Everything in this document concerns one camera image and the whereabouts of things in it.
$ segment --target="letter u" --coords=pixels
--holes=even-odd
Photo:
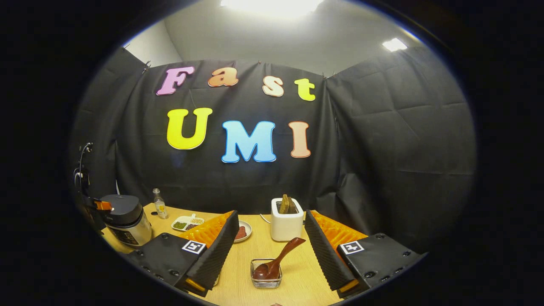
[[[189,114],[186,109],[173,109],[168,112],[168,130],[166,131],[166,139],[168,143],[175,149],[190,150],[201,145],[206,137],[206,126],[208,124],[208,116],[212,113],[211,108],[197,108],[193,111],[196,115],[195,134],[190,138],[181,136],[183,127],[183,118]]]

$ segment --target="silver rice cooker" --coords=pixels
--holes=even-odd
[[[151,224],[140,200],[133,195],[110,194],[100,199],[109,202],[111,210],[98,210],[115,237],[129,246],[143,246],[151,240]]]

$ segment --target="blue letter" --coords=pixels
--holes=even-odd
[[[240,157],[236,154],[236,147],[245,161],[257,147],[257,154],[253,157],[256,162],[273,162],[276,155],[272,152],[272,130],[276,127],[273,122],[261,121],[253,130],[251,136],[244,129],[240,121],[226,121],[223,128],[227,130],[227,147],[221,158],[224,163],[237,163]]]

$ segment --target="wooden table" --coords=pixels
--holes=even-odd
[[[218,216],[217,213],[194,212],[167,207],[169,218],[160,219],[151,215],[155,211],[154,204],[144,207],[147,219],[151,222],[153,237],[163,232],[178,235],[170,225],[179,216],[190,216],[195,213],[205,221]],[[251,225],[252,234],[245,241],[232,245],[219,274],[219,282],[208,291],[206,301],[225,306],[270,306],[278,303],[283,306],[295,305],[330,305],[341,301],[336,291],[331,291],[325,276],[319,267],[316,255],[306,234],[302,229],[301,238],[306,242],[289,253],[281,262],[282,282],[275,289],[257,289],[250,279],[250,261],[255,258],[276,258],[287,242],[276,242],[270,237],[270,224],[259,215],[239,215],[238,219]],[[130,253],[133,248],[119,242],[108,228],[102,230],[104,239],[117,251]]]

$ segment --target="sign letter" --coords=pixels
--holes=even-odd
[[[233,86],[238,83],[236,73],[238,73],[238,71],[236,68],[232,67],[217,69],[212,72],[213,77],[208,80],[208,85],[211,87],[219,87],[221,85]]]
[[[306,144],[306,129],[308,123],[303,121],[289,122],[289,127],[293,130],[293,151],[291,156],[295,158],[304,158],[310,156],[310,150]]]
[[[193,74],[193,72],[195,72],[194,67],[168,69],[166,71],[166,78],[164,79],[163,86],[157,91],[157,95],[162,96],[175,93],[176,88],[174,87],[174,83],[181,86],[185,81],[187,74]]]
[[[281,97],[283,95],[283,81],[275,76],[265,76],[263,79],[263,91],[265,94],[274,97]]]
[[[316,99],[315,95],[310,94],[310,88],[315,88],[316,86],[310,83],[310,80],[307,78],[301,78],[295,81],[295,84],[299,86],[299,97],[306,101],[313,101]]]
[[[256,162],[273,162],[276,155],[272,152],[272,130],[276,127],[273,122],[261,121],[248,136],[240,121],[226,121],[223,128],[227,131],[225,155],[221,158],[224,163],[236,163],[240,157],[236,154],[236,147],[245,161],[249,161],[251,154],[257,148],[253,157]]]
[[[193,111],[196,115],[195,134],[191,138],[181,136],[183,127],[183,118],[189,114],[186,109],[173,109],[168,112],[168,130],[166,131],[166,139],[168,143],[178,150],[190,150],[201,145],[206,137],[206,125],[208,124],[208,116],[212,113],[211,108],[197,108]]]

